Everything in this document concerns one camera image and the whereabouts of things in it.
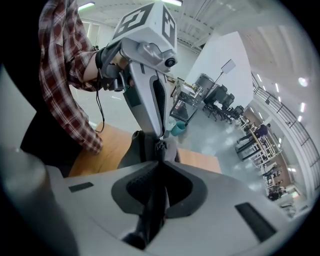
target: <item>chair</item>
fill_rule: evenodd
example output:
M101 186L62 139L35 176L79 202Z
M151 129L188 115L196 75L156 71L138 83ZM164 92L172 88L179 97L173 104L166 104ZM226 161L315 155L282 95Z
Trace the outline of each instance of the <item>chair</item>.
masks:
M222 108L225 108L226 110L230 107L230 105L234 102L235 96L230 93L222 103Z
M230 124L232 124L232 119L239 119L240 115L243 114L244 107L243 106L237 106L235 109L231 108L230 110L227 110L223 112L224 117L229 120Z
M226 98L228 97L227 90L228 89L224 85L221 85L220 87L218 87L217 89L214 90L215 93L213 95L210 94L209 100L207 100L208 97L205 98L205 100L204 100L205 106L202 108L202 110L204 111L205 108L210 110L208 118L210 117L210 115L213 113L214 110L219 109L218 107L216 107L214 105L214 103L216 101L218 101L221 104L223 104L225 102Z
M207 105L210 104L212 102L212 100L214 100L214 98L217 95L218 91L224 91L225 93L228 91L227 87L225 87L224 85L221 86L217 86L204 100L203 102Z

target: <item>teal bucket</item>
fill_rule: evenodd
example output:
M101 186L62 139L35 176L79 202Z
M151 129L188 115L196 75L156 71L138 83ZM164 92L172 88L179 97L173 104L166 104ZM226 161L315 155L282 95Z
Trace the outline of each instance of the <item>teal bucket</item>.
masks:
M175 126L171 130L171 134L173 136L178 136L182 134L186 130L186 125L184 122L176 122Z

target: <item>black sticker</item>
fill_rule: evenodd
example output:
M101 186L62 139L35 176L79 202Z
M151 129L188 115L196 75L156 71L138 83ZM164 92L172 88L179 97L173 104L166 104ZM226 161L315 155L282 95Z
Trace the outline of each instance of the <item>black sticker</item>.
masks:
M162 35L169 41L169 43L173 47L175 47L176 23L165 6L163 6L162 15Z
M124 16L112 39L115 39L130 30L144 25L153 6L153 3L145 5Z

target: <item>desk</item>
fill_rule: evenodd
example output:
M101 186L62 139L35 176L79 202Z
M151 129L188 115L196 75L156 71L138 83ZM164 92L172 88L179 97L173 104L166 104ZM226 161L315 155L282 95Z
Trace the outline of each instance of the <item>desk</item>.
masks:
M261 152L261 154L262 154L263 156L267 157L267 153L266 153L264 147L262 146L260 140L258 140L258 138L256 137L255 133L254 133L251 129L250 129L249 131L250 131L250 133L251 133L254 141L250 140L247 144L241 146L241 147L239 148L239 150L237 150L237 154L240 153L240 152L242 152L242 151L244 151L244 150L246 150L246 149L249 148L250 146L253 146L254 144L256 144L256 145L258 146L258 149L255 150L253 153L251 153L251 154L243 157L243 158L242 158L242 161L244 161L244 160L246 160L246 159L248 159L248 158L256 155L256 154L259 153L259 152Z
M184 84L177 87L176 96L173 97L175 102L170 110L170 116L185 122L186 126L198 110L198 100L192 92L194 92L193 89Z
M96 129L99 131L101 128L102 123ZM132 134L105 124L103 132L99 135L103 141L101 153L93 155L83 150L75 160L69 177L98 174L118 168L122 157L130 147ZM178 152L182 164L221 173L218 159L215 156L203 155L182 148L179 148Z

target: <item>ceiling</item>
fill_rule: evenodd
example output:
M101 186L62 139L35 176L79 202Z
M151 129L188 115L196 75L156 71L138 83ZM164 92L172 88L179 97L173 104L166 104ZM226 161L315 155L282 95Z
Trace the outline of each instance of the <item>ceiling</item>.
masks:
M116 27L128 12L159 0L94 0L95 6L83 9L82 18ZM79 6L89 0L78 0ZM306 103L304 124L320 126L320 118L311 113L320 109L318 53L299 23L272 0L184 0L181 7L166 3L178 27L178 43L200 53L209 37L238 31L251 70L262 78L268 92L295 114ZM309 81L308 87L298 78ZM275 83L279 85L276 92ZM320 145L320 136L316 139Z

